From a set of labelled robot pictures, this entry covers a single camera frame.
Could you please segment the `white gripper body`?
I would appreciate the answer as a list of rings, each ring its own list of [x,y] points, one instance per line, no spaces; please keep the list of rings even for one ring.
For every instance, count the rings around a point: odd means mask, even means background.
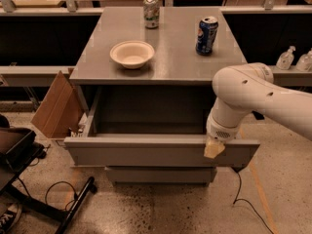
[[[207,119],[207,135],[212,139],[227,142],[237,135],[242,119],[242,111],[235,110],[221,99],[217,99]]]

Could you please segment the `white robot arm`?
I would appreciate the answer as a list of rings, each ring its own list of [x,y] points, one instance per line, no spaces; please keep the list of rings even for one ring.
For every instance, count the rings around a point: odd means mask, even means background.
[[[214,75],[216,99],[206,124],[205,157],[213,159],[223,152],[253,111],[312,139],[312,95],[273,81],[272,70],[260,62],[224,67]]]

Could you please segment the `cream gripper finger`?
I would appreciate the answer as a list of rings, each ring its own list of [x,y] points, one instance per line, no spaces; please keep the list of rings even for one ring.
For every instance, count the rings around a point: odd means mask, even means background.
[[[208,137],[204,149],[204,156],[210,159],[214,159],[217,155],[223,152],[225,145],[222,141]]]

